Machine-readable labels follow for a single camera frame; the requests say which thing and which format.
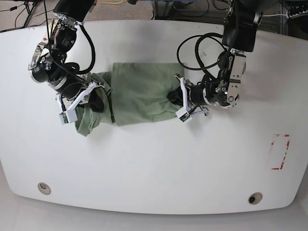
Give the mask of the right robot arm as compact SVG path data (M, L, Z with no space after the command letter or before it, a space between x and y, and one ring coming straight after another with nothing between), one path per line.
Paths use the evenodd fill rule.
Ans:
M59 1L53 10L56 18L48 22L47 32L37 45L28 66L35 82L46 82L56 91L62 124L77 121L77 107L88 107L97 113L103 112L105 108L97 92L103 83L88 82L82 77L92 70L96 61L94 44L84 28L85 19L96 4L95 0ZM84 70L77 63L65 61L77 39L76 26L80 27L91 48L91 62Z

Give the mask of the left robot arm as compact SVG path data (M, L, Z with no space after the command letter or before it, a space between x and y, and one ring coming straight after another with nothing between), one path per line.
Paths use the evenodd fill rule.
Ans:
M241 78L246 68L245 53L254 50L257 28L262 19L259 6L259 3L249 0L231 0L223 34L211 32L195 36L197 41L194 53L199 64L197 70L203 71L204 76L201 81L193 84L176 74L180 87L167 95L171 103L181 106L176 112L180 121L189 122L194 113L207 115L208 106L227 109L237 104ZM223 51L215 63L205 66L199 47L208 38L217 42Z

